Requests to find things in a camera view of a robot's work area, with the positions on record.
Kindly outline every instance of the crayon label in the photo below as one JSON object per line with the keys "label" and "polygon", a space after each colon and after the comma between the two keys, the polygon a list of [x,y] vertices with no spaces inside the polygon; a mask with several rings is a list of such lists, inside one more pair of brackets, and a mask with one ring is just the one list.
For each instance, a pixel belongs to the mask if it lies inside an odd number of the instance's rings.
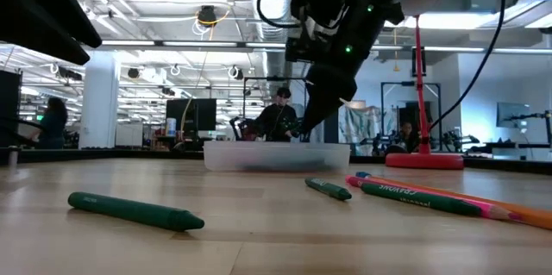
{"label": "crayon label", "polygon": [[424,206],[424,207],[431,207],[431,202],[423,203],[423,202],[419,202],[419,201],[413,201],[411,199],[404,198],[404,197],[401,197],[400,201],[405,202],[405,203],[413,203],[415,205]]}
{"label": "crayon label", "polygon": [[387,190],[387,191],[395,192],[395,193],[408,194],[408,195],[415,195],[416,194],[415,191],[408,190],[408,189],[403,189],[403,188],[399,188],[399,187],[394,187],[394,186],[390,186],[390,185],[380,185],[379,189]]}
{"label": "crayon label", "polygon": [[318,178],[313,178],[310,180],[313,184],[318,184],[318,185],[325,185],[326,182],[321,180],[321,179],[318,179]]}

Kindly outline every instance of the plastic bin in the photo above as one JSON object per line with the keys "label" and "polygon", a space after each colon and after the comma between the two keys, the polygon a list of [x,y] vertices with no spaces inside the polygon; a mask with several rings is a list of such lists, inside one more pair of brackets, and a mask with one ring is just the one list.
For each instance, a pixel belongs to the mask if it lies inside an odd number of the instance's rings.
{"label": "plastic bin", "polygon": [[328,171],[348,168],[349,145],[260,141],[206,141],[211,171]]}

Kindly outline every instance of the green crayon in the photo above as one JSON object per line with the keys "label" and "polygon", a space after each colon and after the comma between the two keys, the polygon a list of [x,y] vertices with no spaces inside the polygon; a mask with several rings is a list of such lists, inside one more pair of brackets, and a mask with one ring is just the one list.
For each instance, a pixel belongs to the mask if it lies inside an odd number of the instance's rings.
{"label": "green crayon", "polygon": [[460,199],[422,193],[393,185],[362,184],[361,189],[370,195],[391,198],[405,203],[447,211],[464,216],[481,216],[481,208]]}
{"label": "green crayon", "polygon": [[321,191],[322,193],[340,201],[345,201],[353,197],[347,189],[342,188],[339,185],[327,183],[319,178],[306,178],[304,182],[310,186],[310,188]]}
{"label": "green crayon", "polygon": [[74,192],[69,196],[67,202],[76,209],[177,232],[202,228],[205,224],[203,220],[197,218],[188,210],[105,197],[98,194]]}

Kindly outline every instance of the computer monitor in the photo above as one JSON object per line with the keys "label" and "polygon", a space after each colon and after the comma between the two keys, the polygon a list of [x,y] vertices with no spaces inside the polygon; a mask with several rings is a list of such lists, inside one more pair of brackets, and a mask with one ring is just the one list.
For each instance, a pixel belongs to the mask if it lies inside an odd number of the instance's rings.
{"label": "computer monitor", "polygon": [[497,127],[527,128],[527,120],[512,120],[513,116],[525,116],[530,106],[524,103],[497,103]]}
{"label": "computer monitor", "polygon": [[[166,117],[176,119],[176,129],[180,130],[182,115],[188,99],[172,99],[166,102]],[[216,99],[192,99],[185,117],[185,131],[216,130]]]}

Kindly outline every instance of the red base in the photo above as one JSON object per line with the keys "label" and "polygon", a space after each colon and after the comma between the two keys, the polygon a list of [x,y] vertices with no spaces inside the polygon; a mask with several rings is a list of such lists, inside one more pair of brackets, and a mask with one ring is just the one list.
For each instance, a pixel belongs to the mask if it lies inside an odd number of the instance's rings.
{"label": "red base", "polygon": [[390,167],[423,169],[464,169],[464,159],[457,154],[389,153],[386,165]]}

